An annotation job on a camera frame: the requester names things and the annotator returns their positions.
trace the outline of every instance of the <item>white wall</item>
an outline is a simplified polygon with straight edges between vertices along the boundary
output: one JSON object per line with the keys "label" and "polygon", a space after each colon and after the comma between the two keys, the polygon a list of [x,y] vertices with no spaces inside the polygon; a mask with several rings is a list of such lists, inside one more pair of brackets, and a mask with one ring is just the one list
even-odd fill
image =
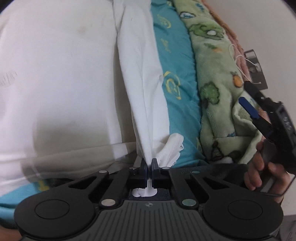
{"label": "white wall", "polygon": [[[207,0],[237,34],[244,50],[254,49],[273,101],[282,101],[296,125],[296,18],[281,0]],[[282,204],[296,214],[296,182]]]}

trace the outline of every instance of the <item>white cable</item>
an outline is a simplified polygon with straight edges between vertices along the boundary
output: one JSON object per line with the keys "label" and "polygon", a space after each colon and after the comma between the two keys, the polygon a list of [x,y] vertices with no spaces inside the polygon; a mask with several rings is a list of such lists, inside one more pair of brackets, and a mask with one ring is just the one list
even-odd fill
{"label": "white cable", "polygon": [[244,74],[244,72],[238,67],[238,65],[237,65],[237,58],[238,58],[238,57],[243,57],[245,60],[249,61],[251,64],[255,65],[256,67],[258,67],[258,65],[257,65],[257,64],[254,64],[252,61],[248,60],[248,59],[245,58],[245,56],[243,56],[243,55],[238,55],[238,56],[236,56],[236,58],[234,59],[233,56],[232,56],[231,53],[230,53],[230,47],[232,47],[232,46],[234,46],[234,44],[229,45],[229,48],[228,48],[228,51],[229,51],[229,54],[230,54],[231,58],[233,59],[235,65],[237,66],[237,68],[239,69],[239,71],[242,73],[242,75],[245,76],[246,79],[247,79],[248,81],[252,82],[252,81],[251,81],[251,80],[250,80],[250,79]]}

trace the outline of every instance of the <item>screw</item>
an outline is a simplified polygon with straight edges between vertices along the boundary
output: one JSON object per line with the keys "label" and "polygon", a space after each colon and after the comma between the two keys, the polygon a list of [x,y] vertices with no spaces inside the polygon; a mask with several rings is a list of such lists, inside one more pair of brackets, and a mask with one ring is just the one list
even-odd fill
{"label": "screw", "polygon": [[103,206],[106,206],[106,207],[113,206],[115,203],[116,203],[116,202],[115,202],[115,200],[113,200],[113,199],[104,199],[104,200],[101,201],[101,204],[102,204]]}
{"label": "screw", "polygon": [[184,199],[184,200],[182,201],[182,204],[183,204],[184,206],[192,207],[192,206],[196,205],[196,201],[193,200],[193,199]]}
{"label": "screw", "polygon": [[130,174],[132,174],[132,175],[135,175],[138,173],[137,167],[130,167],[129,169],[130,169]]}

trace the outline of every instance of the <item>stain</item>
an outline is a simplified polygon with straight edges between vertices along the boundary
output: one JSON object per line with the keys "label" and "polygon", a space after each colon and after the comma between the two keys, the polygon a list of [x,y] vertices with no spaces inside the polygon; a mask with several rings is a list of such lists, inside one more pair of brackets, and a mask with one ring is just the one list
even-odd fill
{"label": "stain", "polygon": [[5,73],[0,73],[0,87],[11,86],[17,78],[17,73],[15,71],[8,71]]}
{"label": "stain", "polygon": [[81,35],[85,35],[87,31],[87,27],[86,26],[80,26],[78,29],[77,29],[77,32]]}

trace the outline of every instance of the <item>green blanket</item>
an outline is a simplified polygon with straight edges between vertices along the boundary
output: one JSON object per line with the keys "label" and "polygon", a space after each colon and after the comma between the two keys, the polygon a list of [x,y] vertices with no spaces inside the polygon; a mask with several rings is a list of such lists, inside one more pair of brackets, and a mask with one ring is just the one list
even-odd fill
{"label": "green blanket", "polygon": [[203,152],[209,162],[247,163],[262,135],[238,103],[244,96],[257,108],[243,90],[231,42],[201,1],[174,0],[174,4],[190,33],[195,54]]}

